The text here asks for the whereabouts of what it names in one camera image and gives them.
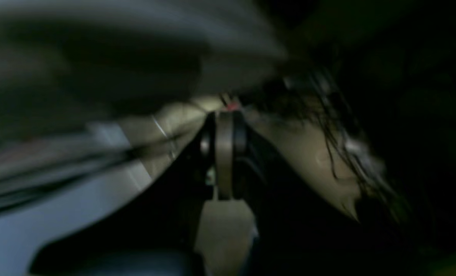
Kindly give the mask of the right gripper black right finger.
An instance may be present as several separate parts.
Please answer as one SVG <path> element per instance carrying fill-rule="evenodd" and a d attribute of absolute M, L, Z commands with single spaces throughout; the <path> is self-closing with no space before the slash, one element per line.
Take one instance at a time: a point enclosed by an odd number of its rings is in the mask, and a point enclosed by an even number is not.
<path fill-rule="evenodd" d="M 257 276 L 428 276 L 391 216 L 355 180 L 337 181 L 343 162 L 324 133 L 305 123 L 254 129 L 235 112 L 232 193 L 254 213 Z"/>

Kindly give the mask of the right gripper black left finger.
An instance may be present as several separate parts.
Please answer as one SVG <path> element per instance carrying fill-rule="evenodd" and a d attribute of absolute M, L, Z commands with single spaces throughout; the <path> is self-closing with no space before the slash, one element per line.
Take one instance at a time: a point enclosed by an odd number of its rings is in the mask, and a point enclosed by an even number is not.
<path fill-rule="evenodd" d="M 98 222 L 44 246 L 37 276 L 205 276 L 195 252 L 203 205 L 233 198 L 235 116 L 212 112 L 146 190 Z"/>

